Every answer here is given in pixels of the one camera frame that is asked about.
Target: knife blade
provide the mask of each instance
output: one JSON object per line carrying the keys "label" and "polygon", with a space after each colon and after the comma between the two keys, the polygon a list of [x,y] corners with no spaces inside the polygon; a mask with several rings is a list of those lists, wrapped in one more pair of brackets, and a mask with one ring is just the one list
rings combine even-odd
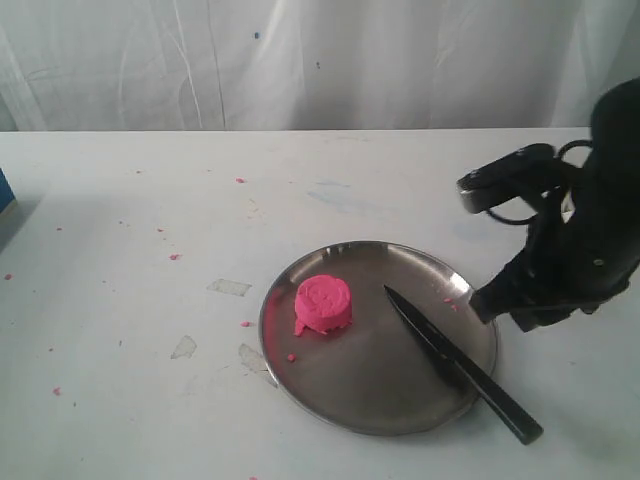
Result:
{"label": "knife blade", "polygon": [[423,341],[455,365],[523,445],[529,445],[542,435],[544,430],[540,424],[431,323],[420,310],[391,287],[384,285],[384,289],[400,317],[420,335]]}

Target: black knife handle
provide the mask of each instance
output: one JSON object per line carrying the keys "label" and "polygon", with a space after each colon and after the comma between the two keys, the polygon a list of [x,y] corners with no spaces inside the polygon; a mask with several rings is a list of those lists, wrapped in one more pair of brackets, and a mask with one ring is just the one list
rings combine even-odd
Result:
{"label": "black knife handle", "polygon": [[523,445],[529,445],[542,435],[544,429],[540,424],[473,361],[466,357],[458,357],[455,361],[480,396]]}

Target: blue object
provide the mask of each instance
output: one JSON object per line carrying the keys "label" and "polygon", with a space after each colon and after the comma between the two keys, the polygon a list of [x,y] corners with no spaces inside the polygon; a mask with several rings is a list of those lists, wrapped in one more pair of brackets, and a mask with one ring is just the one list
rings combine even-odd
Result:
{"label": "blue object", "polygon": [[2,213],[15,198],[7,179],[4,177],[4,173],[2,173],[2,169],[0,169],[0,213]]}

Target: white curtain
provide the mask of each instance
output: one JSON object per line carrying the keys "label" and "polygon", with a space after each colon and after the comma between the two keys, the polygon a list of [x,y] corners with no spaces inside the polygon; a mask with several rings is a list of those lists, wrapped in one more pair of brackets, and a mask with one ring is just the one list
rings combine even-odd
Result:
{"label": "white curtain", "polygon": [[0,0],[0,129],[585,125],[637,0]]}

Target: white table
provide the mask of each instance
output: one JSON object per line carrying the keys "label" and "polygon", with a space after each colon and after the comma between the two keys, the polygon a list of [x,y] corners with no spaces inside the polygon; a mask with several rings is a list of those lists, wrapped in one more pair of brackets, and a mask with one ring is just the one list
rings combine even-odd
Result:
{"label": "white table", "polygon": [[[466,213],[455,181],[528,143],[585,135],[1,134],[21,207],[2,225],[0,478],[637,478],[637,278],[591,317],[527,334],[499,319],[498,379],[546,429],[530,447],[483,403],[427,434],[352,434],[238,354],[259,350],[255,325],[239,324],[257,321],[276,275],[334,242],[410,245],[482,285],[525,230]],[[207,289],[221,278],[252,287]],[[172,359],[184,336],[195,350]]]}

